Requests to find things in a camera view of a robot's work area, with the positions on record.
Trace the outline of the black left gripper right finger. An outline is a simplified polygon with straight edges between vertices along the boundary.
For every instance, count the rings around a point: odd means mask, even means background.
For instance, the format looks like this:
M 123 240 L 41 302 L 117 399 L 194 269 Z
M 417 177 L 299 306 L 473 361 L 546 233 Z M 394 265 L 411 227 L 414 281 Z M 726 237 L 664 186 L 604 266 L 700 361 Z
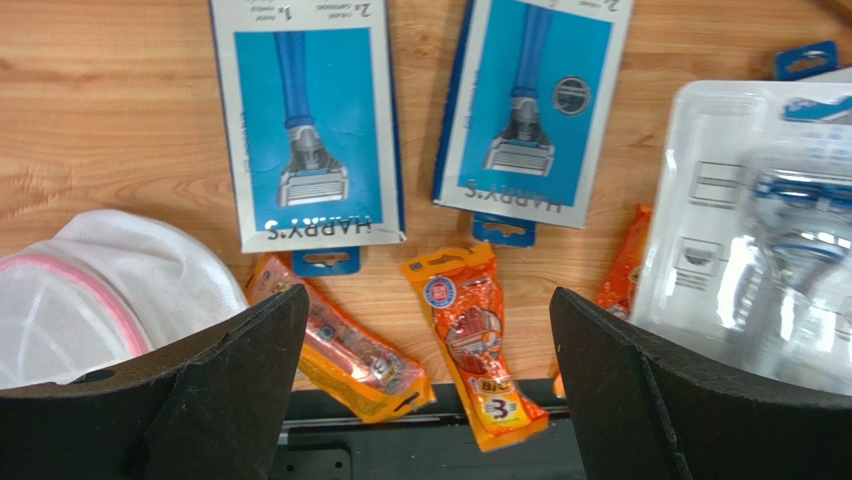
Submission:
M 550 319 L 591 479 L 847 479 L 851 400 L 724 365 L 558 288 Z

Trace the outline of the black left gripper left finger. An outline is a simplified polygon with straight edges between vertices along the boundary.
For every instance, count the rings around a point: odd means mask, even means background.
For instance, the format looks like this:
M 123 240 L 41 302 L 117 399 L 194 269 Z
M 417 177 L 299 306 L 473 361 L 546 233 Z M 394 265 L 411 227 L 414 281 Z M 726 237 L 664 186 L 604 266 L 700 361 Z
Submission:
M 138 358 L 1 394 L 5 479 L 265 479 L 305 336 L 292 287 Z

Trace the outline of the clear blister razor pack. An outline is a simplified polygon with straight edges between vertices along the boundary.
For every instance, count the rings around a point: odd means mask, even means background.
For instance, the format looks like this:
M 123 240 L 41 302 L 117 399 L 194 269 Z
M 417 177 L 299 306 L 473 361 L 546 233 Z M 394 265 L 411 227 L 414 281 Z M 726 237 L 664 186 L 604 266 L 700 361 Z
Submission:
M 713 360 L 851 391 L 851 87 L 676 95 L 631 322 Z

